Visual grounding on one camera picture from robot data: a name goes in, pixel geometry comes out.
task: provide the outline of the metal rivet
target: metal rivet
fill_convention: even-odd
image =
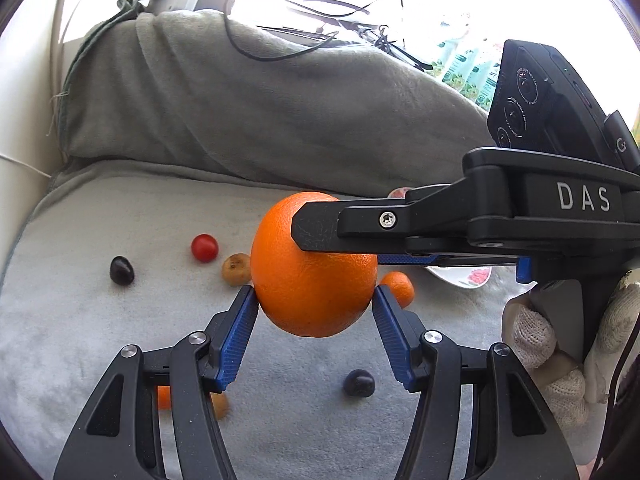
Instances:
[[[204,332],[194,332],[193,334],[189,334],[189,343],[192,345],[199,345],[200,343],[204,343],[207,339],[207,334]]]
[[[504,357],[505,355],[509,355],[511,353],[511,349],[504,343],[496,343],[494,345],[494,352],[499,356]]]
[[[120,355],[122,357],[133,357],[138,353],[138,347],[135,345],[127,345],[122,350],[120,350]]]
[[[442,341],[442,334],[437,330],[429,330],[424,333],[424,340],[427,343],[439,343]]]
[[[391,229],[396,225],[396,215],[391,211],[385,211],[380,215],[380,225],[385,229]]]

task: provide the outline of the blue gripper pad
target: blue gripper pad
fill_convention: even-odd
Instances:
[[[379,254],[379,265],[431,265],[438,258],[438,254],[431,256],[411,256],[410,254]]]
[[[409,392],[419,391],[428,378],[420,348],[424,332],[420,319],[403,311],[386,285],[376,287],[372,312],[396,381]]]
[[[219,368],[214,380],[221,392],[236,380],[257,316],[258,299],[255,290],[252,286],[243,287],[225,314],[221,326],[222,330],[226,329],[226,334],[220,345]]]
[[[518,283],[531,283],[533,281],[531,277],[532,259],[530,256],[521,256],[518,258],[518,265],[516,266],[516,281]]]

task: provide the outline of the plate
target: plate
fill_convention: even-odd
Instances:
[[[461,288],[479,288],[489,281],[491,267],[425,267],[444,282]]]
[[[413,189],[413,187],[397,187],[391,193],[389,193],[387,198],[404,198],[406,192],[410,189]]]

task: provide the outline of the black cable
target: black cable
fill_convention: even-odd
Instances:
[[[311,46],[309,48],[306,48],[304,50],[300,50],[298,52],[292,52],[291,54],[284,54],[283,56],[274,56],[274,57],[263,57],[263,56],[256,56],[255,54],[251,54],[250,52],[247,52],[246,50],[244,50],[243,48],[241,48],[237,43],[236,40],[233,39],[232,35],[231,35],[231,28],[230,28],[230,21],[229,21],[229,8],[228,8],[228,4],[231,0],[225,0],[225,4],[223,6],[223,11],[222,11],[222,18],[223,21],[225,23],[225,32],[226,32],[226,36],[228,37],[229,43],[231,43],[231,46],[237,50],[240,54],[242,54],[245,57],[248,57],[249,59],[253,59],[254,61],[262,61],[262,62],[268,62],[268,61],[284,61],[286,59],[292,59],[294,57],[298,57],[298,56],[302,56],[303,54],[308,54],[309,52],[313,52],[314,50],[318,50],[319,48],[324,47],[326,44],[328,44],[329,42],[333,41],[335,39],[336,34],[338,34],[339,30],[332,32],[331,34],[328,34],[327,38],[323,41],[321,41],[318,44],[315,44],[314,46]],[[284,0],[285,2],[287,2],[288,4],[297,6],[297,7],[301,7],[302,9],[308,10],[309,12],[313,12],[315,14],[317,14],[318,16],[324,16],[326,18],[346,18],[347,16],[351,16],[353,14],[355,14],[356,12],[360,12],[361,10],[365,10],[367,9],[367,7],[372,6],[374,3],[380,1],[380,0],[374,0],[371,3],[363,6],[363,7],[359,7],[355,10],[352,10],[351,12],[347,12],[345,14],[327,14],[326,12],[321,12],[320,10],[316,10],[316,9],[312,9],[311,7],[307,7],[304,6],[302,4],[299,4],[297,2],[293,2],[291,0]],[[404,9],[404,0],[400,0],[400,6]]]
[[[414,68],[424,72],[425,70],[433,70],[433,66],[417,59],[417,57],[412,56],[404,49],[400,48],[395,44],[395,41],[389,41],[388,35],[385,34],[386,25],[380,25],[378,27],[378,32],[373,30],[370,27],[362,26],[362,24],[355,23],[354,29],[358,35],[365,41],[369,41],[374,47],[379,48],[383,52],[389,54],[396,59],[399,59],[402,62],[407,63],[408,65],[413,66]],[[371,33],[376,37],[375,40],[371,40],[366,37],[367,33]]]
[[[279,32],[287,32],[289,34],[294,34],[296,36],[302,36],[304,38],[309,38],[310,40],[326,40],[329,35],[323,34],[322,32],[309,32],[308,30],[301,30],[300,28],[291,28],[291,27],[269,27],[268,25],[256,25],[258,28],[262,30],[277,30]]]
[[[302,1],[305,3],[320,2],[322,4],[332,4],[332,5],[337,5],[338,7],[347,7],[348,9],[353,9],[353,10],[360,9],[360,7],[358,7],[357,5],[350,4],[349,2],[342,2],[340,0],[302,0]],[[365,14],[370,14],[370,12],[365,9],[362,12],[364,12]]]
[[[249,59],[253,59],[254,61],[263,61],[263,62],[284,61],[286,59],[292,59],[294,57],[302,56],[303,54],[308,54],[309,52],[313,52],[314,50],[318,50],[319,48],[324,47],[330,41],[333,41],[335,39],[335,35],[338,33],[338,31],[336,31],[336,32],[333,33],[333,35],[328,34],[329,37],[326,40],[323,40],[320,43],[315,44],[314,46],[310,46],[309,48],[306,48],[304,50],[300,50],[298,52],[292,52],[291,54],[284,54],[283,56],[274,56],[274,57],[256,56],[255,54],[251,54],[250,52],[247,52],[246,50],[241,48],[236,43],[236,40],[234,40],[233,37],[231,36],[231,29],[230,29],[230,23],[229,23],[229,12],[228,12],[228,3],[229,3],[229,1],[231,1],[231,0],[225,0],[225,5],[223,7],[224,10],[222,12],[222,18],[223,18],[223,20],[225,22],[226,36],[228,37],[229,43],[231,43],[231,46],[234,49],[236,49],[243,56],[248,57]]]

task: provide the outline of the blurry fruit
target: blurry fruit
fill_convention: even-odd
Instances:
[[[116,256],[111,261],[109,267],[109,276],[111,281],[117,285],[126,286],[133,283],[135,273],[133,272],[133,266],[129,263],[124,256]]]
[[[251,249],[251,274],[271,321],[298,336],[327,337],[353,324],[376,286],[373,254],[311,253],[291,238],[291,219],[306,202],[337,200],[325,193],[288,196],[264,216]]]
[[[345,377],[342,389],[350,397],[370,397],[376,391],[376,380],[369,372],[358,368]]]
[[[229,401],[224,393],[214,394],[211,393],[211,403],[213,405],[213,412],[216,415],[216,420],[225,418],[229,413]],[[171,409],[171,387],[170,386],[158,386],[158,410],[170,410]]]
[[[224,392],[221,394],[212,393],[211,403],[213,404],[213,412],[216,414],[216,420],[227,416],[229,413],[229,401]]]
[[[214,260],[218,256],[218,250],[218,242],[211,235],[198,235],[191,242],[191,253],[204,264]]]
[[[171,387],[158,386],[158,410],[171,409]]]
[[[245,285],[251,281],[248,254],[232,254],[222,264],[222,277],[231,286]]]
[[[408,307],[415,298],[414,284],[409,277],[398,270],[385,274],[380,285],[388,285],[391,293],[402,308]]]

